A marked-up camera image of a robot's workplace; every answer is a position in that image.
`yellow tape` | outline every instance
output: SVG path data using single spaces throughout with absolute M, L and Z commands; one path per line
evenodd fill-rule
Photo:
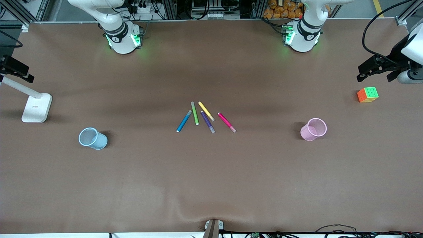
M 379 14 L 382 11 L 379 0 L 373 0 L 373 4 L 374 4 L 374 7 L 376 8 L 376 12 Z

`pink cup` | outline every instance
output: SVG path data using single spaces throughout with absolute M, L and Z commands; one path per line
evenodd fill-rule
M 326 133 L 326 123 L 319 118 L 312 118 L 301 128 L 301 137 L 306 141 L 314 141 Z

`blue cup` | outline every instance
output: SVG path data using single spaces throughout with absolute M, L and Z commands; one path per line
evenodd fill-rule
M 107 137 L 92 127 L 83 129 L 78 140 L 81 145 L 88 146 L 96 150 L 103 149 L 107 145 Z

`marker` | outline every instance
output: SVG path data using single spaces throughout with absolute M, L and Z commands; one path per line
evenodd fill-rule
M 182 122 L 179 124 L 178 128 L 176 129 L 176 132 L 180 132 L 182 130 L 182 128 L 184 127 L 185 123 L 188 121 L 188 118 L 191 115 L 191 110 L 188 111 L 187 115 L 184 117 L 184 119 L 182 120 Z
M 220 113 L 218 112 L 217 115 L 222 119 L 222 121 L 235 133 L 236 129 L 231 125 L 231 123 Z
M 191 107 L 192 107 L 192 114 L 194 115 L 195 124 L 199 125 L 200 123 L 198 123 L 197 110 L 195 109 L 194 102 L 191 102 Z
M 198 104 L 200 105 L 200 107 L 203 109 L 203 111 L 209 116 L 210 120 L 212 122 L 214 122 L 214 118 L 213 116 L 210 114 L 210 112 L 207 110 L 207 108 L 203 105 L 202 102 L 198 102 Z
M 206 114 L 203 111 L 201 111 L 201 115 L 203 116 L 203 119 L 206 122 L 207 126 L 209 127 L 211 133 L 212 134 L 215 133 L 214 128 L 212 124 L 210 123 L 209 119 L 207 118 Z

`rubik's cube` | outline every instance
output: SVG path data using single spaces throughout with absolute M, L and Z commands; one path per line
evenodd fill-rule
M 375 87 L 363 88 L 357 93 L 359 102 L 372 102 L 379 97 Z

